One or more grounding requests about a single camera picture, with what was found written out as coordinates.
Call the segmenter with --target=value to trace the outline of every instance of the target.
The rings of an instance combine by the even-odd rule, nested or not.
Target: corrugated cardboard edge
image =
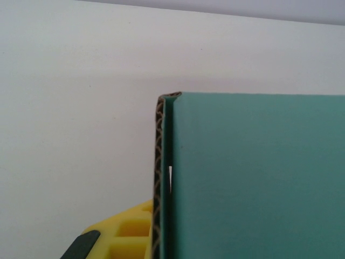
[[[162,139],[164,123],[164,106],[166,97],[177,97],[181,92],[164,94],[158,98],[156,106],[156,142],[154,168],[154,199],[153,199],[153,227],[152,227],[152,259],[160,259],[161,244],[161,182],[162,182]]]

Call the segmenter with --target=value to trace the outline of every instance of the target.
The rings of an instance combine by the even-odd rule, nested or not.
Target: yellow plastic object
[[[85,229],[101,233],[86,259],[150,259],[152,206],[144,202]]]

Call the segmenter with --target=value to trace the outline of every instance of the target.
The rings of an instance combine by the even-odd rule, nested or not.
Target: cardboard box
[[[161,96],[155,152],[154,259],[345,258],[344,96]]]

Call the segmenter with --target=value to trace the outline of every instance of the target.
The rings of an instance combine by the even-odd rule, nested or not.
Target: black rubber piece
[[[78,236],[61,259],[86,259],[100,235],[98,230],[91,230]]]

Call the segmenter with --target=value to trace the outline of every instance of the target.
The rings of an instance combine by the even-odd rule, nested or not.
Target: white wall
[[[298,22],[345,25],[344,0],[90,0]]]

